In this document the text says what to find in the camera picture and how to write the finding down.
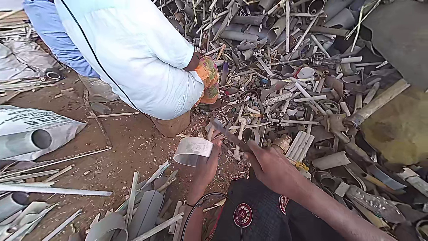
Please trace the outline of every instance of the red circular pattern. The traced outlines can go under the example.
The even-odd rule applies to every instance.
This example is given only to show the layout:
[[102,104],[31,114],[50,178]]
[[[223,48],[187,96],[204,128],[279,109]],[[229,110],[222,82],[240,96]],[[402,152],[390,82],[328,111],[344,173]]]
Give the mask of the red circular pattern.
[[282,214],[285,215],[285,208],[287,207],[290,199],[284,195],[279,196],[279,208],[281,209]]
[[233,221],[238,227],[239,218],[241,218],[241,225],[243,228],[246,228],[251,224],[251,221],[253,220],[253,211],[251,210],[248,204],[241,203],[240,205],[238,205],[238,207],[235,209],[235,212],[233,213]]
[[241,178],[243,178],[241,175],[236,175],[236,176],[232,177],[232,181],[236,181],[236,180],[241,179]]

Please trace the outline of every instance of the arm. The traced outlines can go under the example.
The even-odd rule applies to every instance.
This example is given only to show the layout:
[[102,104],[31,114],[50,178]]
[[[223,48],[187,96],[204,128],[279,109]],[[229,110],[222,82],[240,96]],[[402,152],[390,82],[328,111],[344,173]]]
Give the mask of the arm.
[[[190,205],[195,205],[196,202],[204,195],[205,189],[213,180],[215,173],[217,171],[217,162],[218,156],[221,151],[221,140],[214,139],[212,140],[214,143],[213,150],[211,151],[211,155],[208,158],[200,158],[198,164],[195,168],[195,172],[192,176],[192,185],[189,189],[189,193],[187,195],[187,202]],[[189,216],[190,210],[192,208],[186,205],[186,209],[184,211],[183,221],[181,223],[181,232],[183,232],[184,223]],[[187,223],[186,232],[184,234],[185,241],[201,241],[202,240],[202,223],[203,223],[203,208],[195,208],[192,213],[192,216]]]
[[194,52],[193,53],[193,57],[192,57],[192,59],[190,60],[190,63],[184,68],[184,70],[186,70],[186,71],[192,71],[192,70],[195,70],[196,69],[196,67],[198,66],[198,64],[199,64],[199,59],[201,58],[201,54],[200,53],[198,53],[198,52]]
[[254,142],[248,144],[254,155],[245,153],[244,157],[251,162],[261,182],[274,192],[283,194],[304,206],[346,240],[395,240],[304,178],[284,155],[278,154],[272,148],[263,150]]

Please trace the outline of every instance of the person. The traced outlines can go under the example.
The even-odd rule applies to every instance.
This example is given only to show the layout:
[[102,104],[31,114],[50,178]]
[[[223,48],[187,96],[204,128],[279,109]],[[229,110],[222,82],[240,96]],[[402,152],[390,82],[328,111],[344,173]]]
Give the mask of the person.
[[129,106],[150,115],[165,136],[189,125],[192,106],[217,100],[214,61],[201,58],[151,0],[55,4],[68,35],[101,79]]
[[[211,156],[198,162],[191,178],[181,231],[216,174],[221,141],[212,142]],[[205,232],[203,208],[197,206],[184,230],[185,241],[395,240],[304,178],[275,149],[261,149],[253,141],[248,145],[254,153],[244,153],[252,165],[250,177],[231,181],[229,198]]]
[[37,34],[57,60],[78,73],[89,90],[90,101],[108,102],[119,98],[109,85],[100,80],[100,75],[89,65],[65,32],[54,0],[24,0],[22,5]]

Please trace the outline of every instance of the black cloth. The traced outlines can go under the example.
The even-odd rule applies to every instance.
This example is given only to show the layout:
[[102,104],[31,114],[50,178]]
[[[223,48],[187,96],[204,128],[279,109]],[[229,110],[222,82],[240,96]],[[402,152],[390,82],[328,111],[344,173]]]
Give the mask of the black cloth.
[[213,241],[240,240],[240,227],[235,224],[233,215],[241,203],[248,204],[253,215],[251,224],[242,228],[243,241],[344,240],[322,219],[292,200],[288,199],[286,205],[283,205],[285,206],[283,214],[280,208],[280,195],[259,181],[253,169],[250,169],[249,179],[240,178],[231,181],[228,197],[231,201],[225,202]]

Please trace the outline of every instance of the white plastic sack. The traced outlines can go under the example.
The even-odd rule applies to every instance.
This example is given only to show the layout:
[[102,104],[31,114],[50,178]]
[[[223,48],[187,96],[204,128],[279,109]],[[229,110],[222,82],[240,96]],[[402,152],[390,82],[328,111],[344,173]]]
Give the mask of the white plastic sack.
[[39,73],[20,63],[12,51],[0,43],[0,81],[14,78],[38,77]]
[[28,39],[9,39],[3,43],[16,56],[17,60],[43,74],[46,69],[60,67],[57,61],[46,53],[40,45]]
[[37,157],[54,151],[72,140],[85,126],[86,123],[61,116],[52,111],[0,105],[0,136],[40,129],[49,132],[52,136],[52,143],[48,148],[5,160],[35,160]]

